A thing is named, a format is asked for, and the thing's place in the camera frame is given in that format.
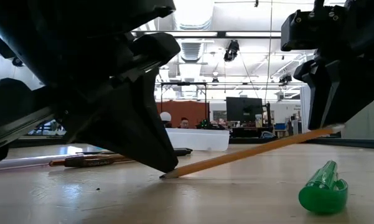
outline green object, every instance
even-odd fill
[[[299,201],[308,211],[332,214],[343,210],[347,196],[348,185],[338,178],[336,162],[328,161],[301,189]]]

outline ceiling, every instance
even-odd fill
[[[247,0],[188,0],[188,4],[184,4],[185,0],[174,0],[174,2],[177,10],[172,16],[156,19],[135,31],[182,31],[177,26],[177,16],[184,17],[185,20],[196,21],[199,17],[206,16],[204,15],[205,11],[211,12],[209,5],[212,4],[211,25],[205,30],[206,32],[228,31],[228,33],[244,33],[238,34],[240,38],[238,38],[238,35],[233,35],[234,38],[232,39],[237,40],[240,45],[240,52],[234,61],[224,62],[223,60],[225,49],[231,41],[230,38],[221,39],[208,36],[204,39],[203,54],[199,60],[197,71],[196,67],[189,67],[188,72],[183,72],[181,66],[184,61],[181,57],[175,57],[167,64],[165,68],[168,69],[168,72],[164,73],[165,75],[162,74],[157,79],[158,82],[211,82],[212,78],[218,77],[220,82],[226,82],[227,84],[208,86],[207,95],[209,99],[221,100],[226,96],[248,95],[257,97],[263,95],[266,99],[277,100],[277,94],[288,89],[288,87],[281,88],[278,85],[274,85],[279,81],[279,76],[287,73],[293,74],[299,64],[313,57],[313,50],[282,52],[280,49],[280,31],[288,15],[298,9],[311,11],[314,0],[265,0],[259,1],[258,7],[255,7],[256,1]],[[343,3],[340,0],[325,1],[325,5],[342,5]],[[246,35],[253,32],[265,32],[267,37],[261,36],[257,38],[252,35],[251,38],[247,39]],[[249,83],[250,81],[250,85],[241,85],[241,83]],[[297,80],[292,82],[293,84],[304,85]],[[157,87],[156,95],[158,98],[160,95],[159,85]],[[198,88],[175,88],[174,86],[171,88],[175,92],[170,94],[167,90],[166,96],[162,96],[163,98],[188,99],[204,97],[202,95],[199,96],[199,94],[188,94],[185,96],[182,93],[183,91],[196,91],[198,93],[200,91]],[[290,88],[293,88],[289,90],[291,94],[299,92],[296,85]]]

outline white plastic bin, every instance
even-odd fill
[[[230,138],[227,130],[166,128],[166,131],[174,148],[201,151],[225,151]]]

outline desk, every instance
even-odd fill
[[[234,127],[231,129],[233,138],[260,138],[263,131],[272,132],[272,128]]]
[[[180,166],[249,147],[194,151]],[[347,209],[315,216],[297,195],[329,159],[350,186]],[[0,223],[374,223],[373,149],[299,144],[184,178],[160,175],[138,163],[0,172]]]

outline orange wall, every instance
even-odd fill
[[[162,103],[156,103],[157,111],[168,112],[172,116],[172,127],[176,128],[180,126],[181,118],[185,117],[189,120],[189,128],[196,128],[195,125],[199,124],[203,119],[206,119],[205,103],[196,101],[166,101]]]

